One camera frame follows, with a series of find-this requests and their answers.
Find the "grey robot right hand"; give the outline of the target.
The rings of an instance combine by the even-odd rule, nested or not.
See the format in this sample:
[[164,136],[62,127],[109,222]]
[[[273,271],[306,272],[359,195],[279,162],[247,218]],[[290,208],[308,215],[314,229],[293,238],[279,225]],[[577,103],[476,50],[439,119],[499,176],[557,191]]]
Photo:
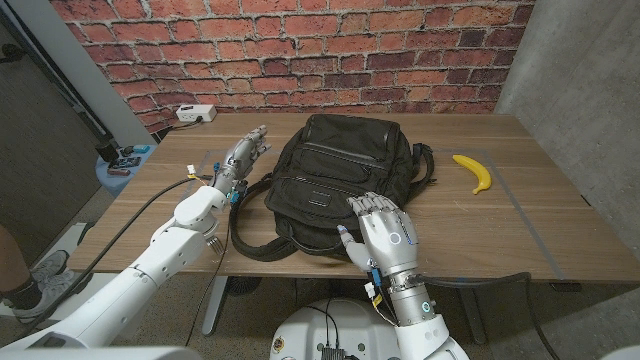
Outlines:
[[419,239],[409,215],[392,200],[374,192],[349,197],[358,217],[364,242],[358,243],[344,225],[338,225],[340,239],[351,261],[363,272],[378,269],[382,276],[417,267]]

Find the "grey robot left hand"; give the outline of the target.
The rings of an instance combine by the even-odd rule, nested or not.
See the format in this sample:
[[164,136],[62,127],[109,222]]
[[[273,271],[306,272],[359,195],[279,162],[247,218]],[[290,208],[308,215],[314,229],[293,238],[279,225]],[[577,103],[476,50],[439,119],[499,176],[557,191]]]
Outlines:
[[261,125],[231,147],[209,185],[227,194],[239,181],[244,180],[252,171],[255,161],[271,148],[270,144],[265,143],[267,132],[267,127]]

